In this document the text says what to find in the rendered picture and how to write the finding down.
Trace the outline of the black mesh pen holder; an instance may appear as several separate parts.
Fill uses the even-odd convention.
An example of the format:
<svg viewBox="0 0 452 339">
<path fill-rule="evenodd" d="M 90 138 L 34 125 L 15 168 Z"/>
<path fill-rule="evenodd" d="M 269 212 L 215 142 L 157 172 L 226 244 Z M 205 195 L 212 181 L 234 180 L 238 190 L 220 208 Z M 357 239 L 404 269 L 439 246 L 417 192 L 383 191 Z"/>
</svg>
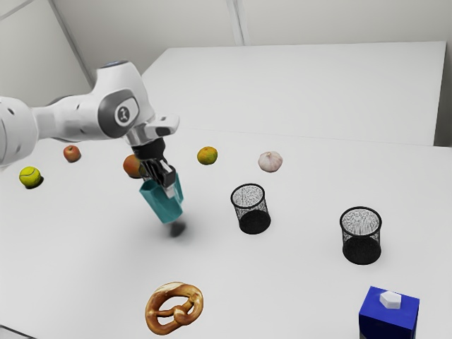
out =
<svg viewBox="0 0 452 339">
<path fill-rule="evenodd" d="M 265 232 L 271 223 L 262 186 L 254 183 L 242 184 L 231 193 L 239 228 L 246 234 Z"/>
<path fill-rule="evenodd" d="M 372 208 L 355 206 L 340 216 L 343 255 L 351 263 L 369 265 L 381 255 L 381 216 Z"/>
</svg>

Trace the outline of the small red apple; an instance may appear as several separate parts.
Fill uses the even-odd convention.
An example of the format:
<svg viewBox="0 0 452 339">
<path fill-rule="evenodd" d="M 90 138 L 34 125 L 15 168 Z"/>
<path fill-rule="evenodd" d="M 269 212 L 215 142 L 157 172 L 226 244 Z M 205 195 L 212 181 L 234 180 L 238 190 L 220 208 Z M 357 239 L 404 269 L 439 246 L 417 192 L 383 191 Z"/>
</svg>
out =
<svg viewBox="0 0 452 339">
<path fill-rule="evenodd" d="M 63 150 L 63 154 L 65 159 L 70 163 L 77 162 L 81 158 L 81 152 L 79 148 L 75 145 L 66 146 Z"/>
</svg>

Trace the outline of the large red apple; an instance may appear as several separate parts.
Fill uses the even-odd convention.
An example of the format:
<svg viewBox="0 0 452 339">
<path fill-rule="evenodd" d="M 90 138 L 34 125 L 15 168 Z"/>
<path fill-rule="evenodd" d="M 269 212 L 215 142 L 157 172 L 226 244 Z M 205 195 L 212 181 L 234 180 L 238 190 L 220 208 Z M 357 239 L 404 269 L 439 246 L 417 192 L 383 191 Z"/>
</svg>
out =
<svg viewBox="0 0 452 339">
<path fill-rule="evenodd" d="M 134 155 L 128 155 L 123 162 L 123 169 L 130 178 L 140 179 L 146 175 L 145 169 L 141 161 Z"/>
</svg>

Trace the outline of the orange mandarin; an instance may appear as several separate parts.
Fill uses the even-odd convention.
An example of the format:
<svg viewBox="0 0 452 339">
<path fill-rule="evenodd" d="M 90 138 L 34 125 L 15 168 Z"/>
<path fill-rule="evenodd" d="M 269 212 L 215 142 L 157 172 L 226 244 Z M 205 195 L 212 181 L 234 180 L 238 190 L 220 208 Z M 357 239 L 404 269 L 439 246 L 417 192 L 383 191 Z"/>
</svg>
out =
<svg viewBox="0 0 452 339">
<path fill-rule="evenodd" d="M 197 160 L 202 165 L 212 165 L 218 158 L 218 151 L 212 146 L 206 146 L 197 153 Z"/>
</svg>

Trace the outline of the teal faceted mug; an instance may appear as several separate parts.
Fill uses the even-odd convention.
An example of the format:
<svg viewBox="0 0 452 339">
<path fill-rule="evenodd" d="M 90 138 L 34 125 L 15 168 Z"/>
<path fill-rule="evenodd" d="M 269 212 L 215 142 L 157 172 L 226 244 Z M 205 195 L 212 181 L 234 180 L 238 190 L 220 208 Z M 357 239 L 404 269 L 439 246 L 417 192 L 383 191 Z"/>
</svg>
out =
<svg viewBox="0 0 452 339">
<path fill-rule="evenodd" d="M 184 196 L 178 174 L 176 174 L 176 180 L 172 188 L 174 189 L 174 195 L 168 198 L 165 190 L 157 182 L 147 179 L 139 190 L 162 223 L 174 222 L 183 213 L 182 202 Z"/>
</svg>

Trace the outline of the yellow tennis ball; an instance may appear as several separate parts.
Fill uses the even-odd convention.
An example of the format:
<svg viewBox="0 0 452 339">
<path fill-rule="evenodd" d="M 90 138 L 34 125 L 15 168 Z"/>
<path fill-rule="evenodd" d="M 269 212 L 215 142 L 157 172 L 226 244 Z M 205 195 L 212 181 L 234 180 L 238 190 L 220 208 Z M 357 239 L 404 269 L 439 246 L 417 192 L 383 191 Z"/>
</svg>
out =
<svg viewBox="0 0 452 339">
<path fill-rule="evenodd" d="M 21 184 L 27 188 L 31 189 L 38 186 L 41 182 L 42 176 L 40 171 L 36 167 L 24 167 L 19 173 L 19 180 Z"/>
</svg>

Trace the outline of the blue carton with white cap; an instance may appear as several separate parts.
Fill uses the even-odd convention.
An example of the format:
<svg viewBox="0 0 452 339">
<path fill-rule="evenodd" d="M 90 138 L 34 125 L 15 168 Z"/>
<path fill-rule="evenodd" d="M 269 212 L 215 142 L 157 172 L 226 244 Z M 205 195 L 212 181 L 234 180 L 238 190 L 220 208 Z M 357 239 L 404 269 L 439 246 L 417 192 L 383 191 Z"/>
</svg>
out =
<svg viewBox="0 0 452 339">
<path fill-rule="evenodd" d="M 359 339 L 416 339 L 420 300 L 371 286 L 359 311 Z"/>
</svg>

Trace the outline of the garlic bulb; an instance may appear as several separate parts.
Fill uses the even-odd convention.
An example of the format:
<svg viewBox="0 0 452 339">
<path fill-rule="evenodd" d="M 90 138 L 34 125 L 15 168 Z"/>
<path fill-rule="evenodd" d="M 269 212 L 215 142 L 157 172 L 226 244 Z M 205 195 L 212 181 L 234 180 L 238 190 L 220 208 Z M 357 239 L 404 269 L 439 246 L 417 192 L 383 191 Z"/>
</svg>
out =
<svg viewBox="0 0 452 339">
<path fill-rule="evenodd" d="M 259 167 L 268 173 L 276 172 L 283 164 L 283 157 L 275 151 L 267 151 L 262 153 L 258 159 Z"/>
</svg>

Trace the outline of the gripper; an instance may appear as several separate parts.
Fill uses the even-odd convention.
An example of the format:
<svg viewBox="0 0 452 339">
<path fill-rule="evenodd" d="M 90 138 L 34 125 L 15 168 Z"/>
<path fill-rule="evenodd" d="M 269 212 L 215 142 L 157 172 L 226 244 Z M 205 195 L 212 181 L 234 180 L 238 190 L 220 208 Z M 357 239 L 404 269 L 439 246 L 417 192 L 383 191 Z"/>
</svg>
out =
<svg viewBox="0 0 452 339">
<path fill-rule="evenodd" d="M 163 138 L 144 145 L 132 147 L 132 151 L 140 162 L 138 173 L 142 177 L 157 179 L 168 198 L 173 198 L 174 183 L 176 182 L 176 170 L 168 165 L 163 155 L 165 142 Z"/>
</svg>

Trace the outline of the brown pretzel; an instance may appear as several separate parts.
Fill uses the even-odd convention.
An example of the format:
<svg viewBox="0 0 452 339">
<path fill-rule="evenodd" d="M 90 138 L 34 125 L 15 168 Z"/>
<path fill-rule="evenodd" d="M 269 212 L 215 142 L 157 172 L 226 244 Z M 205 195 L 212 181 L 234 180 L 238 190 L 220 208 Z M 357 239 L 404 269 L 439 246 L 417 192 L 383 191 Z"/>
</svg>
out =
<svg viewBox="0 0 452 339">
<path fill-rule="evenodd" d="M 175 297 L 184 297 L 183 304 L 174 305 L 170 309 L 162 309 L 165 302 Z M 150 296 L 145 307 L 145 321 L 151 332 L 156 335 L 168 335 L 171 332 L 188 326 L 202 314 L 204 298 L 202 291 L 196 286 L 183 282 L 169 282 Z"/>
</svg>

